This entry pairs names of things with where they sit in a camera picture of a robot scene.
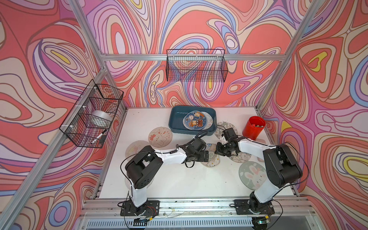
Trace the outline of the beige blue doodle coaster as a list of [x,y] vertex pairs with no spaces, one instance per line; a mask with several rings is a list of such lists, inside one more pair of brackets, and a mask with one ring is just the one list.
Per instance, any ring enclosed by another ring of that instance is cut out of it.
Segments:
[[209,161],[201,164],[208,168],[219,165],[220,164],[219,155],[215,154],[216,144],[207,144],[206,150],[209,152]]

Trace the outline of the white floral green coaster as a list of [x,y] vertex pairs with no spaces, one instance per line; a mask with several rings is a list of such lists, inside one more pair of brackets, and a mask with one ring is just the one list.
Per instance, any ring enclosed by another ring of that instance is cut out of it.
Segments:
[[215,136],[218,138],[218,139],[221,139],[221,136],[222,136],[222,133],[225,129],[228,129],[228,128],[233,128],[235,134],[238,135],[238,130],[237,128],[235,127],[235,125],[233,125],[232,123],[230,122],[225,122],[225,121],[222,121],[222,122],[218,122],[217,123],[217,129],[215,131]]

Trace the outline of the blue denim bear car coaster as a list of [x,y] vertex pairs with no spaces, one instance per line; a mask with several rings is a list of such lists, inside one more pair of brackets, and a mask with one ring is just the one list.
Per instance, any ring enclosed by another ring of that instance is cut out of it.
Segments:
[[200,111],[191,111],[183,118],[183,125],[189,130],[202,130],[207,124],[206,115]]

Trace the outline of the white butterfly star coaster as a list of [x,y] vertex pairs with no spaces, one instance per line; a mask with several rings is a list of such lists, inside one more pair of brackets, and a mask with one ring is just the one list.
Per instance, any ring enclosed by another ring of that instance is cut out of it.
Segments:
[[203,130],[209,129],[213,125],[213,118],[207,112],[202,112],[206,118],[206,125],[204,126]]

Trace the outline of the pink checkered bear coaster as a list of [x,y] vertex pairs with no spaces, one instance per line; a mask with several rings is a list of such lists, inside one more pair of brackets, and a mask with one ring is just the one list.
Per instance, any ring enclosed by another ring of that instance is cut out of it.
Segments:
[[150,145],[163,148],[171,143],[173,139],[173,134],[171,130],[167,127],[157,127],[153,129],[148,136],[148,141]]

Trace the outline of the pale pink unicorn coaster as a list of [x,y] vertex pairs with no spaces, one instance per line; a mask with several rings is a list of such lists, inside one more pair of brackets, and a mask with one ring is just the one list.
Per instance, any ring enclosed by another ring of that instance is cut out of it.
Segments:
[[150,185],[154,181],[154,177],[146,177],[146,176],[143,176],[140,179],[138,179],[136,184],[134,183],[134,181],[131,181],[131,179],[127,179],[127,178],[124,178],[124,179],[125,179],[125,185],[127,186],[128,189],[130,188],[141,189],[143,188],[141,184],[144,184],[145,187],[150,187]]

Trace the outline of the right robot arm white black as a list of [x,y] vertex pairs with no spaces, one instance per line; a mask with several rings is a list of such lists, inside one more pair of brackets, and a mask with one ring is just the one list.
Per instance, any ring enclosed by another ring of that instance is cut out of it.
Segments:
[[232,153],[248,153],[265,162],[266,180],[250,194],[248,207],[252,213],[269,205],[283,188],[302,178],[303,172],[286,144],[266,145],[237,135],[233,128],[222,131],[215,153],[230,157]]

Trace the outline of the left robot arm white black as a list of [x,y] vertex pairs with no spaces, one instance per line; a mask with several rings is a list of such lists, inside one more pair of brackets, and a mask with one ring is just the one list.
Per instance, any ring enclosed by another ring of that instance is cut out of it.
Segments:
[[209,151],[206,147],[207,144],[200,137],[194,137],[188,143],[177,145],[174,149],[156,150],[151,146],[145,146],[133,155],[125,164],[123,175],[130,183],[130,200],[134,207],[139,208],[146,204],[148,200],[146,187],[162,166],[187,165],[191,162],[207,163]]

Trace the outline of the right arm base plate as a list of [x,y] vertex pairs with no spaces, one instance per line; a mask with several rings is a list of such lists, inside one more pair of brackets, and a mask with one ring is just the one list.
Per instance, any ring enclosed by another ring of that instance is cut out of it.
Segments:
[[275,214],[272,202],[259,203],[255,199],[236,199],[233,206],[237,215],[268,215]]

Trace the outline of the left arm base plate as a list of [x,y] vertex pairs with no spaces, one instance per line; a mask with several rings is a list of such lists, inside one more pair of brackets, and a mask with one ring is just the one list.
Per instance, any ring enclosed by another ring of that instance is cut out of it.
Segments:
[[160,201],[148,200],[142,206],[136,207],[131,200],[118,203],[123,217],[155,217],[159,215]]

